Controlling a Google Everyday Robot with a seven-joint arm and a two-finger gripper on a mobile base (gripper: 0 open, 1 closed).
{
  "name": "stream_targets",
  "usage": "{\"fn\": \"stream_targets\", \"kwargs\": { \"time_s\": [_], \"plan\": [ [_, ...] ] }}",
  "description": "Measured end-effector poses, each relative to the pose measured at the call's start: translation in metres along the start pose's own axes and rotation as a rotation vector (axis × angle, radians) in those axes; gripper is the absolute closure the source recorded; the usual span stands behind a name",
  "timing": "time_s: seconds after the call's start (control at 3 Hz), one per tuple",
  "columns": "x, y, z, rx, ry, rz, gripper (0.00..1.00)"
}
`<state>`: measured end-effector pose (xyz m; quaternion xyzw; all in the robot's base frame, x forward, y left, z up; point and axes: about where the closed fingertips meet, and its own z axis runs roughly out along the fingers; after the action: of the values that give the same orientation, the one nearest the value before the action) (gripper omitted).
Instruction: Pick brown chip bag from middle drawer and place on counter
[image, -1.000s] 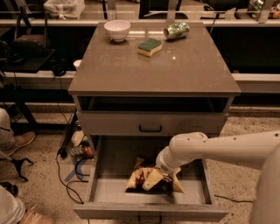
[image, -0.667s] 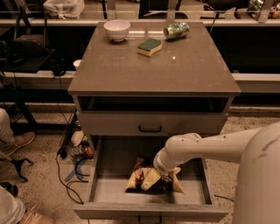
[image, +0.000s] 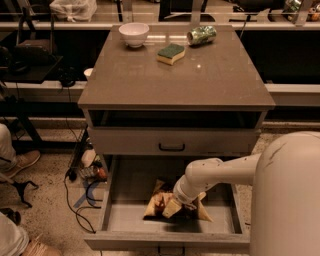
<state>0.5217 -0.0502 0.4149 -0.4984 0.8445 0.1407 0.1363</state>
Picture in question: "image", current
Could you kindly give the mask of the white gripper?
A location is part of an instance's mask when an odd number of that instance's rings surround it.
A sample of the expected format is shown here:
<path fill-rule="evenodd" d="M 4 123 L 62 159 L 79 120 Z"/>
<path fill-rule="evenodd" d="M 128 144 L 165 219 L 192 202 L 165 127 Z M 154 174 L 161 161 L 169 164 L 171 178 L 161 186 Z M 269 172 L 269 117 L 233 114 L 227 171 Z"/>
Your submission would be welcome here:
<path fill-rule="evenodd" d="M 185 175 L 180 177 L 174 185 L 173 194 L 176 199 L 171 199 L 162 212 L 165 218 L 171 218 L 174 214 L 178 213 L 182 208 L 182 204 L 185 204 L 184 207 L 188 210 L 196 210 L 197 206 L 192 202 L 198 196 L 206 195 L 204 191 L 193 187 Z"/>

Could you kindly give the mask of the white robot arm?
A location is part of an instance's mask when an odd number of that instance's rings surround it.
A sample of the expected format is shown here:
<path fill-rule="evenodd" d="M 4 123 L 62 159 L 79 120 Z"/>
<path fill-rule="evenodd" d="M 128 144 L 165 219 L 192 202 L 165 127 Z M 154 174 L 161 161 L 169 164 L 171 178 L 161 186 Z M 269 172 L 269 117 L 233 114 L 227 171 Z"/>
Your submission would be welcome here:
<path fill-rule="evenodd" d="M 252 186 L 250 256 L 320 256 L 320 133 L 274 140 L 260 154 L 195 160 L 176 182 L 167 218 L 220 183 Z"/>

